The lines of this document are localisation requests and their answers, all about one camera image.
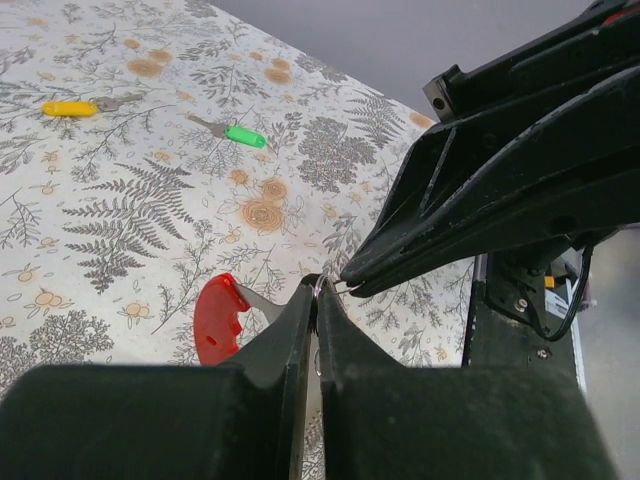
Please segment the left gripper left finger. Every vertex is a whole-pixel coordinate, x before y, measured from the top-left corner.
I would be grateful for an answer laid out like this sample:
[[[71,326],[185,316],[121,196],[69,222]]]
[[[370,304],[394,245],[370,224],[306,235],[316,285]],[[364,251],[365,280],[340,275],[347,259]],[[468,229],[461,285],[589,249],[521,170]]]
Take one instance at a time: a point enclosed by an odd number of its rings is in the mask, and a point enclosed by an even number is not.
[[[28,371],[1,404],[2,477],[299,478],[307,383],[214,384],[197,365]]]

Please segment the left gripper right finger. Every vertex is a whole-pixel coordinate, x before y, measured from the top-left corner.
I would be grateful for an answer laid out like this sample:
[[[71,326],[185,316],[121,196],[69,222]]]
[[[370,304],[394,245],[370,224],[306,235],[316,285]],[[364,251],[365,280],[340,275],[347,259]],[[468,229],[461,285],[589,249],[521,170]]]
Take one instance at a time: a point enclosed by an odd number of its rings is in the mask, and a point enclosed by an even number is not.
[[[412,368],[317,297],[329,479],[614,479],[574,382],[530,368]]]

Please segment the red grey key organizer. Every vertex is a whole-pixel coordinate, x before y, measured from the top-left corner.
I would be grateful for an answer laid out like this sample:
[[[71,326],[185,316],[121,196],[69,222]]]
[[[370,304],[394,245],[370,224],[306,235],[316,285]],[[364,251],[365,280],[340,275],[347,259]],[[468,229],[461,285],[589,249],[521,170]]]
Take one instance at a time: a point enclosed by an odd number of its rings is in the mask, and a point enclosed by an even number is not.
[[[219,274],[196,300],[192,333],[198,365],[191,375],[260,390],[306,384],[312,339],[327,347],[332,332],[349,348],[364,335],[328,277],[303,277],[289,300],[277,304],[232,274]]]

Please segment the green tag key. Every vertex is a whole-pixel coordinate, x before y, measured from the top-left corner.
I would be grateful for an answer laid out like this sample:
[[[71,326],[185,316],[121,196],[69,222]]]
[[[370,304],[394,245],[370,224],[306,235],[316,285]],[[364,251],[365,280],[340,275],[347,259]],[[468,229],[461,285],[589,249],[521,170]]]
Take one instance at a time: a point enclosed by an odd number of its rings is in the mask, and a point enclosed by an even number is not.
[[[267,139],[263,135],[239,125],[232,125],[225,122],[210,122],[194,114],[188,114],[186,118],[205,127],[214,136],[223,140],[230,140],[257,149],[261,149],[267,144]]]

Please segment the floral table mat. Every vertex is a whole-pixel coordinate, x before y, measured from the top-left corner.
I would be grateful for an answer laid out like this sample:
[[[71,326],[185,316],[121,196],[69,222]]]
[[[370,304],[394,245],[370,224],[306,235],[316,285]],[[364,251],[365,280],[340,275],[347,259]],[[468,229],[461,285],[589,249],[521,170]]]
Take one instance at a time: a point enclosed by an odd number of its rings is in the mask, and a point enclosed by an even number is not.
[[[205,283],[283,303],[336,278],[432,124],[207,1],[3,2],[2,389],[49,364],[196,365]]]

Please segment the yellow tag key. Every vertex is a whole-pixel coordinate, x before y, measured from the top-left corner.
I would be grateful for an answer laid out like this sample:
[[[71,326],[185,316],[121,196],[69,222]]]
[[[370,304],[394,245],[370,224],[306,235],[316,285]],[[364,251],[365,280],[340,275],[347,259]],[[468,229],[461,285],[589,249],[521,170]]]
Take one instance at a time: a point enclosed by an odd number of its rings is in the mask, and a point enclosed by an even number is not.
[[[42,113],[51,117],[90,117],[98,113],[117,111],[126,103],[142,100],[144,94],[120,97],[95,97],[88,101],[51,101],[42,105]]]

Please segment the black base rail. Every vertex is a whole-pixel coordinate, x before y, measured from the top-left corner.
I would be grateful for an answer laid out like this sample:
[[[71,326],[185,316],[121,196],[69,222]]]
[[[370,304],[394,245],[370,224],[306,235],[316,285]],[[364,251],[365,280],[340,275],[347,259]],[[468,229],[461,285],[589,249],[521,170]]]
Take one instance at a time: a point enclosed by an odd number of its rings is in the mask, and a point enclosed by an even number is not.
[[[526,323],[527,313],[536,310],[543,327],[554,333],[561,326],[574,296],[578,269],[567,255],[548,269],[552,289],[519,295],[497,267],[495,255],[475,258],[469,313],[463,343],[464,367],[544,367],[561,370],[587,390],[578,322],[574,321],[562,339],[550,342]]]

